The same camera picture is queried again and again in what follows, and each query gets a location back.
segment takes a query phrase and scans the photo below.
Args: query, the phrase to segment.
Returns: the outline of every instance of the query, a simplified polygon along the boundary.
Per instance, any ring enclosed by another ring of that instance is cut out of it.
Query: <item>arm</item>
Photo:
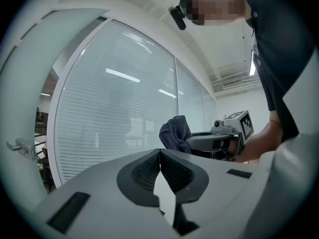
[[[277,112],[272,111],[270,112],[269,122],[264,129],[247,142],[244,153],[235,161],[242,163],[255,160],[265,152],[276,150],[281,144],[282,136],[283,132]]]

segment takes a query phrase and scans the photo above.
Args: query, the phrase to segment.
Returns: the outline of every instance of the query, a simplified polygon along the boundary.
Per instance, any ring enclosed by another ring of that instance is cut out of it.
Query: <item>hand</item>
[[[239,139],[237,138],[232,138],[230,139],[229,146],[227,148],[227,151],[229,154],[235,156],[237,154],[237,149],[238,149],[238,141]],[[224,141],[220,141],[220,147],[222,148],[224,146]]]

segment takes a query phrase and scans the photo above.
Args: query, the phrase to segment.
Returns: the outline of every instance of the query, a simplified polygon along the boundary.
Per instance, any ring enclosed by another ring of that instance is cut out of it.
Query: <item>air vent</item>
[[[233,85],[237,85],[237,84],[241,84],[243,83],[243,80],[240,78],[240,79],[237,79],[237,80],[233,80],[233,81],[229,81],[229,82],[224,82],[222,84],[223,86],[223,89],[227,89],[228,87],[230,86],[233,86]]]

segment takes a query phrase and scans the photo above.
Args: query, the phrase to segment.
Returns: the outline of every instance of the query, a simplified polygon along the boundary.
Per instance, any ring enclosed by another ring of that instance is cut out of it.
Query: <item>glass wall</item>
[[[93,37],[58,101],[54,148],[62,184],[91,165],[163,148],[160,128],[178,114],[192,132],[210,130],[213,99],[179,61],[176,66],[177,72],[165,49],[116,21]]]
[[[178,114],[185,115],[191,132],[205,131],[205,113],[201,85],[176,60],[178,85]]]
[[[211,131],[214,126],[215,120],[220,120],[222,118],[217,118],[216,103],[210,94],[201,86],[204,100],[204,110],[205,110],[205,130]]]

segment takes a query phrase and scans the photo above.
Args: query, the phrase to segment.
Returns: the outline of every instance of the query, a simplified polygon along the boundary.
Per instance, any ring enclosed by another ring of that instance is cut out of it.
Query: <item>gray cloth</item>
[[[159,133],[159,138],[166,149],[191,154],[191,149],[185,142],[186,138],[191,137],[191,133],[184,115],[170,119],[161,127]]]

